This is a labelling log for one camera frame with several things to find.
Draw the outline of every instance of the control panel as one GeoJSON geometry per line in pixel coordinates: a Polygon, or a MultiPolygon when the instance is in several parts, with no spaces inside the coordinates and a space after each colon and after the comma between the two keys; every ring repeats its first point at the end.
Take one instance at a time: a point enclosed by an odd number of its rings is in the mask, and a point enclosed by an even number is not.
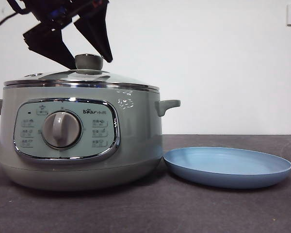
{"type": "Polygon", "coordinates": [[[40,159],[81,159],[114,153],[120,134],[116,110],[106,101],[33,100],[20,106],[16,150],[40,159]]]}

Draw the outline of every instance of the stainless steel rim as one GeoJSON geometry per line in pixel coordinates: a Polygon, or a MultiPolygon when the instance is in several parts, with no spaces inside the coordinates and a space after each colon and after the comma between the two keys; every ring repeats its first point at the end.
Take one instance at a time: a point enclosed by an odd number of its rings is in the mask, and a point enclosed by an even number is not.
{"type": "Polygon", "coordinates": [[[108,88],[108,89],[128,89],[137,91],[148,91],[160,93],[156,86],[133,84],[133,83],[107,83],[93,81],[59,81],[59,80],[13,80],[4,83],[4,89],[22,88],[22,87],[89,87],[89,88],[108,88]]]}

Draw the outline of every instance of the control knob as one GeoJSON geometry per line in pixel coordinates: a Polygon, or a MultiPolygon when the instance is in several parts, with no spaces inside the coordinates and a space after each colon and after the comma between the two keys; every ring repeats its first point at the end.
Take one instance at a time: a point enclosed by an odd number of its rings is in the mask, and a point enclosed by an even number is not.
{"type": "Polygon", "coordinates": [[[68,112],[56,112],[49,115],[42,127],[42,136],[45,142],[58,149],[69,147],[75,143],[80,132],[79,120],[68,112]]]}

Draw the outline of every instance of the pot base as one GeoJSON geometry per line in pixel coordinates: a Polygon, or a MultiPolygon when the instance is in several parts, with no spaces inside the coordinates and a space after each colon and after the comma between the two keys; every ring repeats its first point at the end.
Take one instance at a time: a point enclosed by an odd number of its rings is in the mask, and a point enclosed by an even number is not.
{"type": "Polygon", "coordinates": [[[26,187],[51,191],[81,191],[132,182],[153,171],[160,160],[154,159],[127,166],[81,171],[37,171],[1,165],[12,181],[26,187]]]}

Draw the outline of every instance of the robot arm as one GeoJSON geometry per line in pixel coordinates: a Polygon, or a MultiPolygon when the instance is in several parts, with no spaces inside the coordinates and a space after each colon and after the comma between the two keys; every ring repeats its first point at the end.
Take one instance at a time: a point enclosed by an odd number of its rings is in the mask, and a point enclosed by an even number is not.
{"type": "Polygon", "coordinates": [[[23,35],[30,50],[67,68],[76,68],[74,57],[63,43],[61,29],[79,15],[74,22],[76,28],[107,62],[112,61],[105,22],[108,0],[22,0],[25,9],[16,0],[7,1],[15,12],[32,12],[40,21],[23,35]]]}

